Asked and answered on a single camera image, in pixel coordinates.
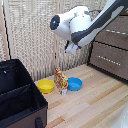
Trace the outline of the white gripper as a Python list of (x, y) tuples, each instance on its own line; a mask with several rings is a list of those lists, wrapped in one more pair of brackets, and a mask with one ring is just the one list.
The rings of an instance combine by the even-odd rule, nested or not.
[(68, 40), (65, 46), (65, 52), (74, 54), (77, 49), (80, 49), (80, 46), (75, 45), (72, 41)]

